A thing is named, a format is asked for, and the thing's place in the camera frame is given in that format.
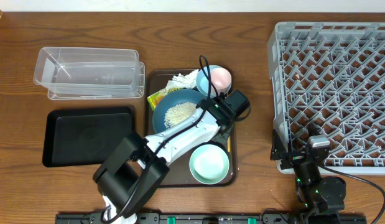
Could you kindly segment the pink cup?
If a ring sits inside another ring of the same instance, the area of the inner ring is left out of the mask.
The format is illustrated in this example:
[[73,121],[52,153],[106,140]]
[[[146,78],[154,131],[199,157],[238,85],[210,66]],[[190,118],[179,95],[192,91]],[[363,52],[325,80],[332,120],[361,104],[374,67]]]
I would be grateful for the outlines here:
[[218,93],[227,93],[231,88],[231,74],[222,67],[217,67],[211,70],[211,81],[214,84]]

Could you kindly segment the white tissue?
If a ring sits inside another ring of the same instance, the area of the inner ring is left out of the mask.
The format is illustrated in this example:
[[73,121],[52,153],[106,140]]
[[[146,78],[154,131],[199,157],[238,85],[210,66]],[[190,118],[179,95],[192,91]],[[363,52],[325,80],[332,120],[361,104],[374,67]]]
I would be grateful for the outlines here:
[[196,79],[198,75],[198,69],[193,70],[188,75],[182,75],[179,73],[178,75],[174,75],[171,80],[167,82],[166,90],[171,90],[174,88],[186,88],[193,89],[196,87]]

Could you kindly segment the pile of white rice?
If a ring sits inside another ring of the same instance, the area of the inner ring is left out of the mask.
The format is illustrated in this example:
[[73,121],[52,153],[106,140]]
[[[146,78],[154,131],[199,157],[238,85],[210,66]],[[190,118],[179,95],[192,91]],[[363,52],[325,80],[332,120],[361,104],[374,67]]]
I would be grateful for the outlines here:
[[194,114],[195,110],[196,104],[191,102],[177,104],[169,108],[164,117],[165,127],[167,129],[174,127]]

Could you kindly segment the dark blue plate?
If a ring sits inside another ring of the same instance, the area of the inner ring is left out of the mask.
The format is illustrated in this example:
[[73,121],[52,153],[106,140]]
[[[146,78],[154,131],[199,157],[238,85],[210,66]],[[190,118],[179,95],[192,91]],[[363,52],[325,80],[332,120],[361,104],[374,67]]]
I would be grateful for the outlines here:
[[166,111],[181,103],[191,102],[194,104],[198,104],[200,101],[205,99],[205,95],[195,90],[182,89],[173,91],[165,96],[159,104],[156,106],[153,114],[153,128],[156,133],[160,133],[162,131],[167,130],[164,124],[164,117]]

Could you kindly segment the mint green bowl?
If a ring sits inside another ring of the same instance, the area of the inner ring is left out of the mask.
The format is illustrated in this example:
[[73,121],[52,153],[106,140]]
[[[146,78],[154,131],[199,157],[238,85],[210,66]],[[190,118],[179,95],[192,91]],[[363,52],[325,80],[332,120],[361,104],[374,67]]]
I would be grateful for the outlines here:
[[196,148],[189,160],[192,176],[202,184],[213,185],[221,182],[228,174],[230,160],[227,153],[214,144]]

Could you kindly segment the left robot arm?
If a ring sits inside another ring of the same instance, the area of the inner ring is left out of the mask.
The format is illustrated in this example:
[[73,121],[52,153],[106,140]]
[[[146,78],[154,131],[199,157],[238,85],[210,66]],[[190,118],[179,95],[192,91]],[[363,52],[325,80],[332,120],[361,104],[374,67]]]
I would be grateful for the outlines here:
[[123,138],[93,175],[98,191],[109,202],[101,222],[130,219],[160,187],[171,163],[226,133],[242,119],[241,114],[250,111],[248,98],[235,90],[228,96],[203,99],[194,114],[173,128],[146,137],[131,133]]

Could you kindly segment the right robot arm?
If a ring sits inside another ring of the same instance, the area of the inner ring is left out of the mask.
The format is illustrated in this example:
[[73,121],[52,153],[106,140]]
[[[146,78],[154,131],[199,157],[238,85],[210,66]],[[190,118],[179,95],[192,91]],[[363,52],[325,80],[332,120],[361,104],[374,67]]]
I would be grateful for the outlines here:
[[290,215],[288,223],[340,223],[338,212],[345,207],[346,182],[339,177],[322,177],[320,163],[330,150],[324,135],[310,136],[301,151],[288,152],[276,130],[272,131],[270,160],[280,161],[281,169],[293,169],[298,199],[306,208]]

